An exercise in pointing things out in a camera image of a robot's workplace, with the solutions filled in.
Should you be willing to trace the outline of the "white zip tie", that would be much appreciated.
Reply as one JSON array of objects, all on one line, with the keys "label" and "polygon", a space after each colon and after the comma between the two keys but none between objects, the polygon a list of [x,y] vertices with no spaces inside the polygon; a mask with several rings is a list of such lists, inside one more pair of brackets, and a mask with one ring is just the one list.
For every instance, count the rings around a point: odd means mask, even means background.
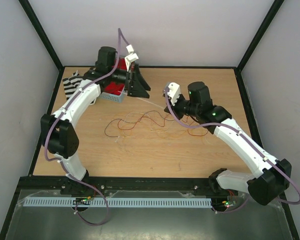
[{"label": "white zip tie", "polygon": [[[128,94],[127,94],[125,91],[121,91],[120,93],[122,93],[122,94],[128,96]],[[133,97],[133,98],[138,99],[138,100],[140,100],[140,101],[143,101],[143,102],[145,102],[145,103],[151,104],[151,105],[153,105],[153,106],[155,106],[155,107],[158,107],[158,108],[160,108],[160,109],[162,109],[162,110],[165,109],[165,107],[163,107],[163,106],[161,106],[161,105],[158,105],[158,104],[156,104],[156,103],[154,103],[154,102],[151,102],[151,101],[149,101],[149,100],[146,100],[145,98],[140,98],[140,97]]]}]

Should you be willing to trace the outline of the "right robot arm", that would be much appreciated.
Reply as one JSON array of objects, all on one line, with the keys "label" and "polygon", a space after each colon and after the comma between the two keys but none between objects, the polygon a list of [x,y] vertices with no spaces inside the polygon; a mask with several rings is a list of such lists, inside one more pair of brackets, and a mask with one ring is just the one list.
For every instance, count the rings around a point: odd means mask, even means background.
[{"label": "right robot arm", "polygon": [[165,112],[182,126],[185,126],[184,116],[194,119],[199,127],[226,143],[250,170],[250,173],[242,173],[220,168],[209,176],[209,190],[215,195],[227,189],[243,192],[262,206],[278,198],[290,186],[290,162],[278,160],[265,151],[224,107],[213,104],[209,88],[202,81],[190,83],[187,92],[189,99],[181,94],[179,84],[168,83],[163,90]]}]

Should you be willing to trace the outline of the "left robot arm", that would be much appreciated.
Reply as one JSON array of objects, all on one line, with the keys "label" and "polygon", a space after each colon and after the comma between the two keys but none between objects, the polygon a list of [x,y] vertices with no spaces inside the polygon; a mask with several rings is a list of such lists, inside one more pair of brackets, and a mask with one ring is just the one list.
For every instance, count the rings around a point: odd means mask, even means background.
[{"label": "left robot arm", "polygon": [[114,82],[123,84],[123,91],[129,97],[150,97],[150,86],[143,78],[138,55],[131,44],[123,58],[125,68],[119,67],[120,53],[113,47],[103,46],[98,51],[94,67],[84,75],[74,75],[68,81],[79,80],[68,100],[52,115],[44,114],[40,119],[44,156],[48,162],[57,161],[65,172],[69,183],[66,185],[76,195],[90,194],[94,191],[89,181],[89,173],[79,159],[79,138],[75,127],[89,105]]}]

